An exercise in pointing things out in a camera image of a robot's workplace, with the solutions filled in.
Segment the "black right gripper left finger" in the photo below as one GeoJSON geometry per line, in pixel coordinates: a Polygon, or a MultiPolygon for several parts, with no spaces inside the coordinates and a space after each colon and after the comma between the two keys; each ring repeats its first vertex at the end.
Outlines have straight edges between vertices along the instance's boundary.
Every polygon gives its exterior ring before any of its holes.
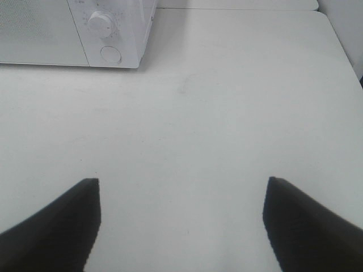
{"type": "Polygon", "coordinates": [[[101,224],[96,178],[1,233],[1,271],[83,271],[101,224]]]}

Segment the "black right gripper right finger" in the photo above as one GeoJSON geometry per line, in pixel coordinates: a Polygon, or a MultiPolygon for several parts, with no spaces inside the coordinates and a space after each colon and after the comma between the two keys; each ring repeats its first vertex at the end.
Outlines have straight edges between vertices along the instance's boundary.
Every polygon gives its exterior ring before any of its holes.
{"type": "Polygon", "coordinates": [[[282,271],[362,271],[362,229],[270,177],[263,223],[282,271]]]}

